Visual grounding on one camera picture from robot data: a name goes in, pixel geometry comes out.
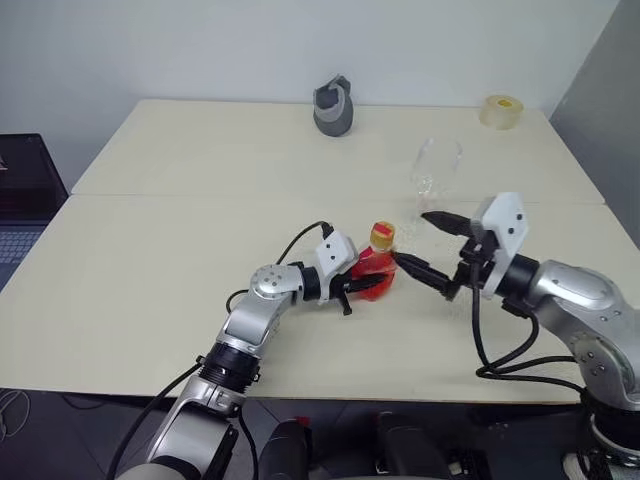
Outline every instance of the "gray floor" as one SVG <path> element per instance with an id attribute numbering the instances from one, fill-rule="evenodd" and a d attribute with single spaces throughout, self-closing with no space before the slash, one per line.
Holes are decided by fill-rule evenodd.
<path id="1" fill-rule="evenodd" d="M 2 480 L 103 479 L 117 444 L 140 411 L 114 404 L 79 411 L 56 393 L 31 391 L 29 396 L 32 406 L 25 428 L 0 443 Z M 84 399 L 72 400 L 82 406 L 92 404 Z M 20 408 L 16 404 L 5 412 L 9 430 L 21 414 Z M 310 417 L 316 453 L 330 456 L 331 450 L 345 447 L 338 439 L 345 444 L 358 439 L 369 441 L 377 413 L 408 413 L 425 419 L 443 444 L 467 442 L 486 448 L 494 479 L 564 478 L 559 462 L 562 449 L 575 438 L 571 433 L 574 419 L 560 416 L 558 420 L 554 416 L 518 422 L 510 428 L 503 422 L 472 424 L 472 409 L 463 405 L 250 399 L 245 404 L 245 418 L 261 450 L 277 423 L 294 416 Z M 163 415 L 154 412 L 145 422 L 125 454 L 123 469 L 143 459 L 145 447 Z M 226 478 L 250 478 L 250 469 L 248 445 L 241 435 Z"/>

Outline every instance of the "white table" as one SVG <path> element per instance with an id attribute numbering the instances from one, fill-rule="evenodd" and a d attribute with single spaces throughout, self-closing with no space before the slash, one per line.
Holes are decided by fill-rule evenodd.
<path id="1" fill-rule="evenodd" d="M 351 132 L 322 135 L 310 105 L 147 100 L 138 104 L 74 194 L 206 195 L 344 201 L 409 198 L 427 137 L 456 139 L 464 157 L 452 197 L 518 191 L 527 202 L 602 203 L 544 115 L 516 128 L 482 125 L 476 108 L 358 106 Z"/>
<path id="2" fill-rule="evenodd" d="M 475 202 L 456 203 L 462 214 Z M 72 196 L 0 293 L 0 385 L 112 394 L 155 394 L 206 353 L 225 320 L 227 295 L 273 261 L 303 226 L 326 219 L 366 239 L 378 219 L 403 231 L 411 202 L 135 195 Z M 609 275 L 640 307 L 640 254 L 603 205 L 527 205 L 523 254 Z M 289 259 L 304 259 L 310 235 Z M 402 244 L 453 273 L 462 239 L 420 223 Z M 478 360 L 469 292 L 445 302 L 400 272 L 375 303 L 292 309 L 281 323 L 251 395 L 461 402 L 576 401 L 547 385 L 474 377 Z M 492 355 L 528 334 L 528 322 L 484 302 Z M 542 332 L 532 354 L 566 354 Z M 572 365 L 548 367 L 579 382 Z"/>

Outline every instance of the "plastic bottle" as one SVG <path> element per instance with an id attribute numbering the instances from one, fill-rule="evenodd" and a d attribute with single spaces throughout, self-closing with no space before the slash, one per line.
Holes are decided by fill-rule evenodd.
<path id="1" fill-rule="evenodd" d="M 360 298 L 374 301 L 385 294 L 391 287 L 396 272 L 396 262 L 391 255 L 395 228 L 388 222 L 376 222 L 371 229 L 369 244 L 361 251 L 358 263 L 353 266 L 353 278 L 372 273 L 385 273 L 382 283 L 358 293 Z"/>

